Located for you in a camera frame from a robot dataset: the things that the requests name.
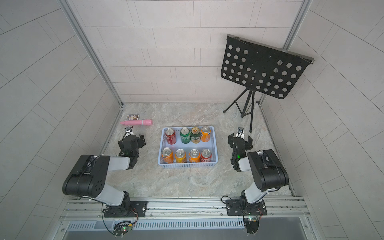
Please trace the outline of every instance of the marble floor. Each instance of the marble floor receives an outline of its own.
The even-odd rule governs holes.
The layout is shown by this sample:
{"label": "marble floor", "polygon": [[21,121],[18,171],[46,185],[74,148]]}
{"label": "marble floor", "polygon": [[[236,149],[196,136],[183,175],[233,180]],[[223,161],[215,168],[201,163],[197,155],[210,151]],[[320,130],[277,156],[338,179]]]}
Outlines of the marble floor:
{"label": "marble floor", "polygon": [[[119,190],[129,192],[132,197],[199,197],[240,195],[252,183],[252,173],[237,172],[230,163],[232,149],[228,135],[244,127],[245,137],[249,135],[250,115],[244,118],[236,106],[225,114],[229,103],[132,103],[125,105],[121,121],[128,114],[139,114],[140,119],[153,119],[151,126],[134,126],[135,135],[143,134],[146,146],[139,149],[140,157],[131,170],[118,170],[107,174],[107,182]],[[161,132],[164,127],[204,126],[215,128],[218,163],[214,167],[167,168],[157,164]],[[104,152],[117,155],[118,141],[124,134],[124,127],[118,124]],[[253,116],[253,149],[274,149],[262,113],[255,106]],[[291,195],[288,186],[271,195]]]}

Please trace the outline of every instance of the tripod leg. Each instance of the tripod leg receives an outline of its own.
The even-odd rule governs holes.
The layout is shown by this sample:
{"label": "tripod leg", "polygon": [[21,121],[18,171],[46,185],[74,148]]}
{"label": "tripod leg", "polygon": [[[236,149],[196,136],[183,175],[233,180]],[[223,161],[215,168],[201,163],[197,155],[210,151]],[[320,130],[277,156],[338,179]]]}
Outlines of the tripod leg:
{"label": "tripod leg", "polygon": [[247,110],[249,99],[251,98],[251,95],[252,95],[252,91],[250,90],[249,94],[248,94],[248,97],[247,97],[247,101],[245,102],[245,105],[244,105],[244,108],[243,108],[243,112],[241,113],[241,116],[240,116],[242,118],[245,116],[244,114],[245,114],[245,111]]}
{"label": "tripod leg", "polygon": [[237,100],[239,100],[240,98],[241,98],[241,96],[242,95],[244,95],[244,93],[246,92],[246,91],[248,91],[248,88],[246,89],[246,90],[244,90],[232,103],[231,103],[231,105],[229,105],[229,107],[227,107],[227,109],[226,110],[224,110],[223,111],[223,113],[225,113],[230,107],[232,107],[232,105],[233,104],[235,104],[235,102],[237,101]]}
{"label": "tripod leg", "polygon": [[255,102],[255,92],[252,93],[252,106],[251,106],[251,126],[249,132],[252,132],[252,122],[253,122],[253,103]]}

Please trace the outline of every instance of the soda can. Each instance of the soda can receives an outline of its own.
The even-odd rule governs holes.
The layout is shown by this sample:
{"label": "soda can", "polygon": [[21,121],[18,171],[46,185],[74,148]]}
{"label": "soda can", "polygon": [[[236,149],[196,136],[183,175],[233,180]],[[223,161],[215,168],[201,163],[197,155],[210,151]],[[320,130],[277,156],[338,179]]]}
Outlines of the soda can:
{"label": "soda can", "polygon": [[161,150],[161,157],[163,158],[165,163],[173,163],[173,152],[169,147],[163,148]]}
{"label": "soda can", "polygon": [[176,133],[175,130],[172,128],[168,128],[166,130],[166,139],[169,144],[175,144],[176,143]]}
{"label": "soda can", "polygon": [[203,149],[201,151],[200,162],[210,162],[212,159],[212,153],[209,149]]}
{"label": "soda can", "polygon": [[196,149],[189,152],[189,162],[200,162],[200,153]]}
{"label": "soda can", "polygon": [[204,126],[201,128],[201,141],[208,142],[211,137],[211,128]]}
{"label": "soda can", "polygon": [[191,135],[189,134],[189,129],[186,127],[183,127],[180,130],[180,137],[182,143],[189,143],[191,141]]}
{"label": "soda can", "polygon": [[183,149],[177,149],[175,153],[176,163],[185,163],[187,162],[187,154]]}
{"label": "soda can", "polygon": [[201,137],[200,129],[198,127],[192,128],[192,130],[191,130],[191,141],[193,143],[199,143],[200,142],[200,137]]}

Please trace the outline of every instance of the pink cylindrical object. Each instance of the pink cylindrical object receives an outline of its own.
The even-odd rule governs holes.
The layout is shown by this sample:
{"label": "pink cylindrical object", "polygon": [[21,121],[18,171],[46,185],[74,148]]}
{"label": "pink cylindrical object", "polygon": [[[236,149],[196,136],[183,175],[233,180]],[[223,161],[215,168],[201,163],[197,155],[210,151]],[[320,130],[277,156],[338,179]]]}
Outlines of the pink cylindrical object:
{"label": "pink cylindrical object", "polygon": [[130,120],[130,121],[122,121],[120,122],[122,125],[152,125],[152,119],[144,119],[144,120]]}

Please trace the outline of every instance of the perforated black panel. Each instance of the perforated black panel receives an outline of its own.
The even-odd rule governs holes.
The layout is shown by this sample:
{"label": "perforated black panel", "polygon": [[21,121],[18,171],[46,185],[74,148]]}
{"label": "perforated black panel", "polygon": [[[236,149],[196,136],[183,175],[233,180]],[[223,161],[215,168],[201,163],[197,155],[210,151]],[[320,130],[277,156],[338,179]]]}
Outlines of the perforated black panel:
{"label": "perforated black panel", "polygon": [[221,77],[283,99],[312,60],[227,36]]}

